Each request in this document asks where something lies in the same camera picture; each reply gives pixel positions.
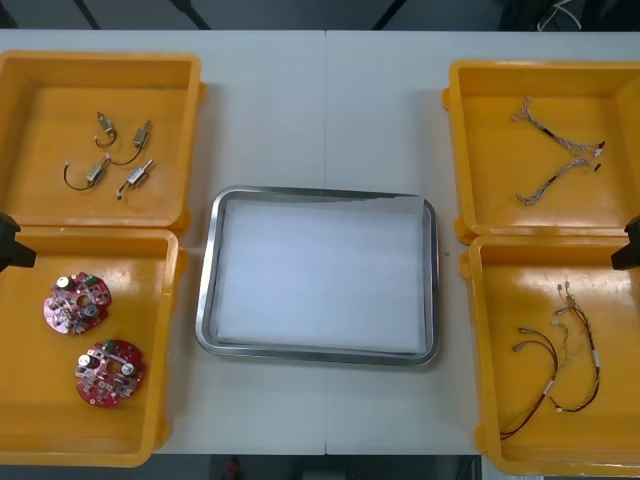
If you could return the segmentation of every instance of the black object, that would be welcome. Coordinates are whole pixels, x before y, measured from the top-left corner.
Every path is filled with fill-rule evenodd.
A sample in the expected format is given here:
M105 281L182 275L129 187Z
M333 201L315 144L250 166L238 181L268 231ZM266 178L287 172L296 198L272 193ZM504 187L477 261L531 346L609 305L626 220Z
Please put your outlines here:
M640 27L640 2L618 0L597 20L592 30L598 32L631 32Z
M522 32L536 29L536 25L557 0L508 0L502 11L498 30Z
M191 5L191 0L169 0L173 3L173 6L184 13L189 20L193 22L193 24L198 27L200 30L211 30L211 27L207 22L204 21L204 18L200 16L198 11L193 8Z
M2 3L0 3L0 28L18 28L18 24Z
M407 0L393 0L391 6L387 8L387 11L384 12L384 14L380 17L380 20L376 22L371 30L382 30L387 25L387 23L389 23L389 20L391 20L394 15L398 13L398 10L402 8L406 1Z
M33 268L36 252L16 242L20 226L9 215L0 212L0 272L8 266Z
M627 223L624 231L629 235L629 245L611 255L614 270L640 267L640 215Z
M83 0L73 0L73 3L76 4L76 7L78 7L78 10L80 10L80 13L84 17L84 19L87 21L87 23L91 25L92 29L101 30L100 25L98 25L98 22L96 21L96 17L93 16L93 14L89 10L89 8L85 5Z
M580 18L583 31L589 32L595 30L606 3L607 0L585 0L582 17Z

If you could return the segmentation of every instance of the yellow plastic bin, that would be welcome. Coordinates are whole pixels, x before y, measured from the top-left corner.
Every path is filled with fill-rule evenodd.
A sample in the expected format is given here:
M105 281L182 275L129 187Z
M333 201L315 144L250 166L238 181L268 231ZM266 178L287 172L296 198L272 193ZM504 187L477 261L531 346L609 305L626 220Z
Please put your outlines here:
M553 133L606 142L601 168L575 168L530 195L574 157L527 120L525 97ZM479 235L623 235L640 205L640 63L459 61L443 92L449 111L463 243Z
M0 463L144 463L168 435L169 324L184 267L177 238L159 229L26 227L17 240L38 256L35 268L0 275ZM61 335L43 302L58 277L80 271L108 285L109 317L84 335ZM111 409L85 403L74 375L78 357L107 339L133 343L147 364L140 389Z
M197 106L205 89L200 61L190 54L9 51L0 57L0 211L20 225L188 228L187 191ZM105 141L97 112L118 137ZM86 184L105 151L124 162L138 128L151 121L150 138L129 165L109 165L100 183ZM131 172L153 159L149 177L118 201Z
M640 271L615 271L610 261L626 243L623 237L483 236L461 257L475 335L476 446L504 473L640 475ZM560 318L557 286L565 281L593 327L599 393L577 413L557 412L547 397L521 431L501 441L499 432L519 423L553 369L541 348L512 349L534 339L518 329L543 332L563 355L562 329L551 322ZM561 318L568 360L551 393L576 405L594 385L592 354L579 320Z

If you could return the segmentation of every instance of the metal tray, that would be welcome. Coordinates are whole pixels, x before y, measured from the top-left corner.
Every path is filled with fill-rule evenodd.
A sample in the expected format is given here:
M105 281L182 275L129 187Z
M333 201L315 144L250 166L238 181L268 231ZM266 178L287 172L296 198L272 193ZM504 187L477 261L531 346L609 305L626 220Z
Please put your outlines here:
M416 228L421 232L418 240L419 252L422 257L422 291L419 298L423 298L423 305L419 304L419 341L418 353L373 351L371 349L343 348L326 346L307 346L291 344L274 344L259 342L234 343L219 338L218 311L214 307L222 296L216 291L219 282L219 262L223 244L223 229L225 214L230 201L276 202L278 204L296 205L313 208L326 203L358 202L378 199L418 199L416 210ZM285 358L295 360L311 360L326 362L417 366L431 360L438 349L438 241L436 216L433 207L415 195L372 193L342 190L324 190L307 188L260 188L260 187L230 187L223 190L215 199L211 210L211 223L204 256L200 293L196 318L196 337L200 345L207 351L221 355L254 356Z

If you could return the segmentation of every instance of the black bracket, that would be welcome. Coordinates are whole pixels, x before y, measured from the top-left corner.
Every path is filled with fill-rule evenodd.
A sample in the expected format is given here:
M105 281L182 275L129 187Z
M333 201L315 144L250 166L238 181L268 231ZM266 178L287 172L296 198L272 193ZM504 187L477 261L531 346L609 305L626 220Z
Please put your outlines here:
M627 223L624 231L629 235L629 245L611 255L614 270L640 267L640 216Z
M0 272L8 266L33 268L36 252L16 242L20 226L9 215L0 212Z

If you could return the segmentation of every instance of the red circuit board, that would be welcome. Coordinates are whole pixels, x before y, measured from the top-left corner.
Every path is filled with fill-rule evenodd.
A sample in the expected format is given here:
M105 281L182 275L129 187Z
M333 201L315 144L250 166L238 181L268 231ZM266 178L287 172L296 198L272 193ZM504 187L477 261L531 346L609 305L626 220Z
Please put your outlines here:
M44 301L47 324L58 333L81 335L100 325L108 316L111 293L98 277L80 272L61 277Z
M88 404L111 408L136 392L145 370L142 352L135 346L123 340L107 340L78 359L76 377L80 381L76 389Z

